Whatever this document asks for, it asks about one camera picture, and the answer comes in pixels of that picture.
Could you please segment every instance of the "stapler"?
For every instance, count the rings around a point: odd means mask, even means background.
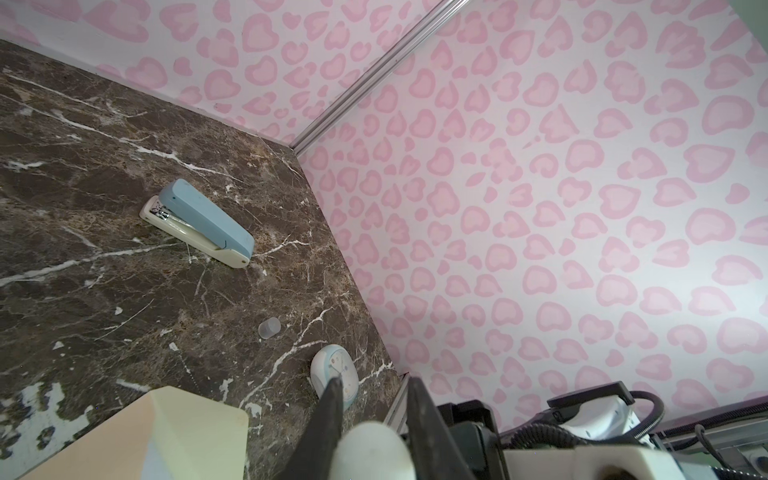
[[[232,268],[253,255],[253,236],[182,178],[149,199],[139,217]]]

